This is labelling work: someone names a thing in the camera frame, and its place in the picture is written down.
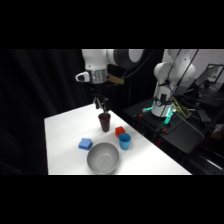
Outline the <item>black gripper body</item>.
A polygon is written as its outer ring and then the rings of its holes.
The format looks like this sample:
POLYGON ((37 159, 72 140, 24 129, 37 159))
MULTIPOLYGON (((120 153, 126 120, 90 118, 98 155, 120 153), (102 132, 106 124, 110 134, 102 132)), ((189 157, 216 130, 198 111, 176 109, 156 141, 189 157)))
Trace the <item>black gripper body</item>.
POLYGON ((91 91, 92 99, 95 99, 96 97, 106 99, 107 98, 107 83, 91 84, 90 91, 91 91))

